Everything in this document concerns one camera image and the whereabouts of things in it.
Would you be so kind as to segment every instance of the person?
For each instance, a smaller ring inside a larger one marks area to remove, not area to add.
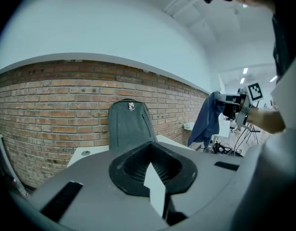
[[[296,56],[296,0],[235,1],[248,6],[265,6],[273,13],[272,23],[275,34],[273,56],[276,63],[277,81],[279,81]],[[247,121],[269,133],[277,133],[285,128],[279,111],[252,107],[249,110]]]

